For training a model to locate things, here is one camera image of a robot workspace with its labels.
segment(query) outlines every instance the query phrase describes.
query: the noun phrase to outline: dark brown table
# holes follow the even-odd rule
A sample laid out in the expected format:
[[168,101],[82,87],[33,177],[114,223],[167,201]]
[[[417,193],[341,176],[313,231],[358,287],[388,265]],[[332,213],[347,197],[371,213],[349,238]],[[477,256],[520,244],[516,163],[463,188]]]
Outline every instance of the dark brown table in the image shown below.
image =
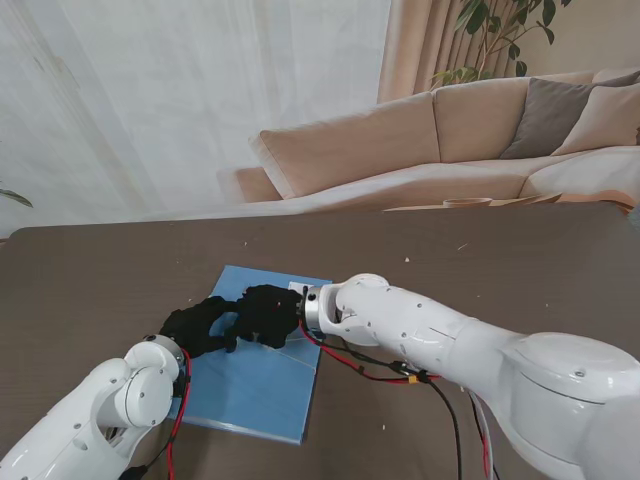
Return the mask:
[[[640,235],[605,204],[25,229],[0,250],[0,454],[95,365],[207,296],[225,264],[335,281],[374,272],[501,327],[640,357]],[[469,400],[440,383],[461,422],[464,478],[481,479]],[[544,478],[493,427],[502,480]],[[368,382],[324,356],[302,447],[185,425],[175,463],[180,480],[455,478],[450,418],[431,389]]]

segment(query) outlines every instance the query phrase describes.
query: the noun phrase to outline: gray cushion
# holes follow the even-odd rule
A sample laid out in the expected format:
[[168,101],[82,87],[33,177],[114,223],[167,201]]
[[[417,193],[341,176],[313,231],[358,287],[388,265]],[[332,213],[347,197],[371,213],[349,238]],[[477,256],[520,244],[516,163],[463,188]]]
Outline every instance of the gray cushion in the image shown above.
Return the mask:
[[635,72],[589,85],[532,78],[529,81],[522,120],[511,145],[500,158],[534,158],[551,155],[562,145],[577,123],[594,87],[625,87],[632,85],[639,75],[640,72]]

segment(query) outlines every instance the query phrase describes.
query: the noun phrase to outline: curtain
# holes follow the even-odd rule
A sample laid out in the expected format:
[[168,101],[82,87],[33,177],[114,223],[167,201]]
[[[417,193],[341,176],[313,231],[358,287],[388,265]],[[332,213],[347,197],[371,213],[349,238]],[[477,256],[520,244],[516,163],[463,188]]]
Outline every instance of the curtain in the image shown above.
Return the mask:
[[375,105],[390,0],[0,0],[0,238],[224,202],[247,139]]
[[[455,31],[465,3],[466,0],[392,0],[378,103],[429,90],[438,72],[476,65],[480,31],[473,36],[464,29]],[[503,20],[517,5],[512,0],[489,3]],[[484,71],[494,77],[509,76],[512,65],[507,49],[490,56]]]

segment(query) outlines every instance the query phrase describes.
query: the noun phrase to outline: blue board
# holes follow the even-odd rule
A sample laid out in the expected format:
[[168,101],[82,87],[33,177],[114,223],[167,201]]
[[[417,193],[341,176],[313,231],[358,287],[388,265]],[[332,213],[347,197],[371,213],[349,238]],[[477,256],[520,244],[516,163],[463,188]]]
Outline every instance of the blue board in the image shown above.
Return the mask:
[[[212,296],[237,300],[247,287],[275,285],[299,289],[327,280],[227,265]],[[225,314],[211,327],[221,335],[235,321]],[[301,444],[313,393],[320,349],[298,329],[274,350],[238,339],[238,348],[207,353],[193,360],[191,394],[183,421],[257,437]],[[179,401],[170,416],[175,418]]]

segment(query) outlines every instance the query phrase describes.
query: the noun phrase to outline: cable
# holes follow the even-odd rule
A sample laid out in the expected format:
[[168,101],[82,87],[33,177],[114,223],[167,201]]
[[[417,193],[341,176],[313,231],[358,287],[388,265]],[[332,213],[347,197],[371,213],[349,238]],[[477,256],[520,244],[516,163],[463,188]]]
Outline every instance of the cable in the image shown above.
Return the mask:
[[338,360],[343,365],[348,366],[349,368],[354,370],[359,375],[362,375],[363,377],[365,377],[365,378],[367,378],[369,380],[376,381],[376,382],[393,383],[393,384],[396,384],[396,385],[409,385],[409,379],[407,377],[380,378],[380,377],[374,377],[372,375],[369,375],[368,373],[366,373],[364,371],[364,367],[362,367],[361,365],[356,365],[351,360],[348,360],[348,359],[344,358],[342,355],[338,355],[337,353],[335,353],[335,352],[333,352],[331,350],[331,348],[333,348],[333,347],[325,345],[323,342],[320,342],[317,339],[313,338],[311,335],[309,335],[307,333],[307,331],[305,330],[305,328],[304,328],[304,324],[303,324],[302,320],[300,320],[300,327],[302,329],[302,333],[304,334],[304,336],[307,337],[307,340],[309,340],[311,343],[313,343],[313,344],[317,345],[318,347],[320,347],[322,349],[322,351],[325,352],[327,355],[335,358],[336,360]]
[[[363,366],[356,365],[355,363],[351,362],[350,360],[347,360],[346,358],[342,357],[341,355],[338,355],[337,353],[333,352],[332,350],[346,351],[346,352],[350,353],[354,358],[359,359],[359,360],[361,360],[363,362],[373,363],[375,365],[380,365],[380,366],[385,366],[385,367],[391,368],[392,370],[394,370],[395,364],[398,363],[398,362],[384,363],[384,362],[381,362],[380,360],[376,360],[376,359],[371,358],[371,357],[369,357],[367,355],[361,354],[360,352],[356,352],[356,351],[352,350],[351,348],[349,348],[349,345],[347,344],[347,342],[344,341],[344,339],[343,339],[344,348],[333,347],[331,345],[327,345],[326,343],[321,342],[321,341],[317,340],[316,338],[313,338],[311,335],[309,335],[309,333],[308,333],[308,331],[306,329],[306,325],[304,324],[302,319],[300,320],[300,329],[302,330],[302,333],[307,338],[307,340],[309,340],[314,345],[317,345],[318,347],[320,347],[322,349],[322,351],[325,352],[327,355],[335,358],[340,363],[348,366],[349,368],[354,370],[356,373],[362,375],[363,377],[365,377],[365,378],[367,378],[369,380],[380,381],[380,382],[387,382],[387,383],[394,383],[394,384],[404,384],[404,385],[409,385],[410,384],[409,377],[405,377],[405,378],[378,378],[378,377],[373,377],[373,376],[365,373]],[[458,477],[457,478],[458,478],[458,480],[462,480],[462,447],[461,447],[461,443],[460,443],[460,428],[458,426],[458,418],[456,417],[456,412],[453,410],[453,407],[451,406],[451,403],[449,403],[449,399],[442,392],[442,390],[440,390],[440,388],[435,383],[433,383],[433,381],[432,381],[435,378],[440,378],[440,376],[439,375],[429,375],[424,370],[422,370],[420,372],[414,372],[411,369],[409,369],[408,367],[406,367],[406,365],[404,365],[402,371],[403,372],[407,372],[407,373],[411,373],[411,377],[413,377],[415,379],[415,381],[421,382],[421,383],[426,383],[431,388],[433,388],[436,391],[436,393],[440,396],[442,401],[445,403],[445,405],[447,406],[447,409],[449,410],[449,413],[451,414],[451,421],[453,423],[453,432],[454,432],[455,442],[456,442],[457,471],[458,471]]]
[[175,472],[173,470],[173,443],[175,442],[176,436],[178,435],[178,430],[180,430],[182,417],[184,416],[187,402],[189,402],[189,393],[191,392],[191,357],[189,356],[189,352],[187,352],[184,348],[182,349],[182,353],[184,354],[187,376],[185,378],[184,395],[182,397],[182,400],[180,401],[180,409],[178,410],[176,421],[173,424],[173,428],[171,429],[171,436],[169,437],[169,442],[167,445],[167,466],[169,468],[169,480],[175,480]]
[[[484,411],[482,409],[482,404],[478,400],[477,395],[475,395],[475,393],[473,395],[476,397],[476,400],[474,401],[473,397],[471,397],[471,409],[473,410],[473,419],[474,419],[474,421],[476,423],[476,428],[478,429],[478,434],[480,435],[480,440],[482,441],[482,444],[483,444],[483,451],[486,448],[486,445],[488,444],[488,446],[489,446],[488,451],[491,453],[491,471],[492,471],[493,475],[495,475],[496,480],[500,480],[500,475],[498,475],[498,469],[496,468],[495,464],[493,463],[493,447],[491,445],[491,439],[490,439],[490,435],[489,435],[489,426],[487,425],[486,417],[484,416]],[[485,431],[487,432],[487,440],[485,440],[485,436],[482,433],[482,428],[480,427],[480,421],[478,420],[478,409],[476,409],[476,404],[479,407],[481,415],[484,417],[484,424],[486,425]]]
[[489,431],[487,418],[484,415],[484,409],[482,408],[482,404],[480,403],[478,396],[474,392],[469,391],[469,398],[471,398],[471,405],[473,406],[476,425],[478,427],[480,426],[480,424],[482,425],[482,433],[480,435],[480,439],[482,440],[482,463],[484,466],[484,475],[489,480],[494,480],[493,447],[491,445],[491,432]]
[[167,442],[164,444],[162,449],[160,449],[153,460],[145,465],[129,467],[122,473],[122,475],[120,475],[119,480],[140,480],[149,471],[149,468],[151,468],[151,466],[158,461],[158,459],[165,451],[167,452],[169,479],[175,479],[175,473],[173,471],[173,442],[175,441],[178,430],[180,429],[180,425],[182,424],[182,417],[184,416],[184,411],[187,406],[187,402],[189,401],[189,392],[191,391],[191,357],[189,356],[189,352],[187,352],[185,349],[182,349],[182,353],[184,354],[185,358],[186,375],[184,378],[184,386],[182,388],[182,398],[180,399],[178,415],[173,422],[171,434],[169,435]]
[[458,426],[458,418],[456,417],[456,412],[453,410],[451,403],[449,403],[449,399],[447,398],[447,396],[442,392],[442,390],[440,390],[440,387],[438,387],[435,383],[433,383],[431,379],[428,379],[425,383],[436,391],[436,393],[440,396],[444,404],[447,406],[449,413],[451,414],[451,422],[453,423],[453,434],[456,440],[456,455],[458,460],[457,461],[458,480],[462,480],[462,447],[460,445],[460,428]]

